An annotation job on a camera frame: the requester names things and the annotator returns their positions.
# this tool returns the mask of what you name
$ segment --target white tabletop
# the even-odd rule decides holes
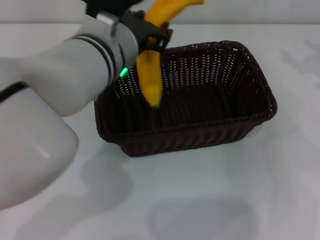
[[[0,25],[0,56],[70,37],[78,25]],[[245,139],[130,158],[97,134],[89,104],[69,169],[0,212],[1,240],[319,240],[320,25],[173,25],[171,46],[234,40],[259,62],[278,113]]]

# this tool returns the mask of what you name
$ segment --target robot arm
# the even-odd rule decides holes
[[[0,59],[0,210],[40,193],[73,160],[78,138],[61,117],[94,100],[140,52],[162,51],[170,39],[170,30],[141,12],[122,15],[136,2],[113,6],[113,15],[90,2],[70,39],[37,55]]]

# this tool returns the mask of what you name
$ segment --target green led light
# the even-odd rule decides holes
[[[120,78],[122,78],[124,75],[126,75],[127,72],[128,72],[128,68],[125,67],[119,74]]]

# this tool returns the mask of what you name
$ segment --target wicker basket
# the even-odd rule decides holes
[[[94,104],[100,137],[132,157],[235,142],[277,112],[257,61],[234,41],[167,49],[158,109],[137,82],[132,67]]]

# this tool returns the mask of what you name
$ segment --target banana peel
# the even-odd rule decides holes
[[[156,0],[144,20],[161,27],[186,7],[200,4],[204,4],[204,0]],[[136,60],[136,68],[144,98],[152,107],[159,107],[162,98],[160,53],[152,50],[142,52]]]

